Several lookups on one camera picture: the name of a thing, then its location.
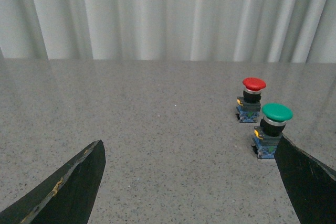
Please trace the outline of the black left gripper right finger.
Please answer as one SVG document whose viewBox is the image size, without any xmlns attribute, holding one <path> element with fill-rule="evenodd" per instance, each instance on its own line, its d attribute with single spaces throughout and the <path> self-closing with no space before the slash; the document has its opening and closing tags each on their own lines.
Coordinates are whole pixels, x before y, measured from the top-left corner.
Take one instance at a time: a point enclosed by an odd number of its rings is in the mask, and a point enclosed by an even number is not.
<svg viewBox="0 0 336 224">
<path fill-rule="evenodd" d="M 335 170 L 285 136 L 275 160 L 300 223 L 335 223 Z"/>
</svg>

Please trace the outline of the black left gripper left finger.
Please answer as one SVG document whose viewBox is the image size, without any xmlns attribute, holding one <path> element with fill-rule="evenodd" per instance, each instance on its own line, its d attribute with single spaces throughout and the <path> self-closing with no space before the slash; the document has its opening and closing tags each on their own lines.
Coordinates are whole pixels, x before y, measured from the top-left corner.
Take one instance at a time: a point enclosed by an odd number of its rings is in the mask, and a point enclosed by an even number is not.
<svg viewBox="0 0 336 224">
<path fill-rule="evenodd" d="M 103 141 L 85 147 L 1 212 L 1 223 L 88 223 L 102 180 Z"/>
</svg>

